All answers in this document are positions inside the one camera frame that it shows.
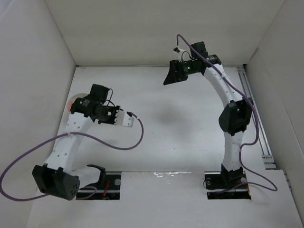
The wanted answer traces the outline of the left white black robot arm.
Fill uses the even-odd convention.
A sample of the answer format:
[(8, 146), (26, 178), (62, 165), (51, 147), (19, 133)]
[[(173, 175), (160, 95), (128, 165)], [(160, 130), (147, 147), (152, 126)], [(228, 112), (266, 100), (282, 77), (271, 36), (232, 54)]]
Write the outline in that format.
[(116, 108), (105, 106), (109, 88), (94, 84), (90, 93), (77, 98), (70, 108), (64, 137), (55, 145), (42, 166), (36, 165), (33, 178), (40, 192), (65, 200), (76, 198), (77, 192), (90, 184), (102, 187), (106, 182), (104, 167), (89, 164), (85, 168), (73, 171), (72, 166), (79, 146), (94, 121), (113, 124)]

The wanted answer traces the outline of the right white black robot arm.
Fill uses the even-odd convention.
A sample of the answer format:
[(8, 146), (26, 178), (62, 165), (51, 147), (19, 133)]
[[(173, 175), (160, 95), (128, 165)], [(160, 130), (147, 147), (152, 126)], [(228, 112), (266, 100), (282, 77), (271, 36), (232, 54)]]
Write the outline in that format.
[(223, 103), (223, 111), (218, 122), (224, 132), (224, 159), (219, 174), (205, 174), (205, 184), (208, 190), (231, 189), (244, 177), (243, 168), (239, 163), (239, 150), (244, 132), (251, 118), (251, 108), (246, 100), (229, 86), (228, 79), (220, 59), (216, 55), (209, 55), (204, 42), (195, 43), (193, 48), (206, 58), (219, 72), (205, 63), (198, 55), (189, 52), (190, 60), (185, 61), (185, 50), (175, 47), (178, 58), (170, 61), (170, 68), (163, 84), (169, 85), (186, 81), (188, 76), (195, 73), (202, 75), (212, 84)]

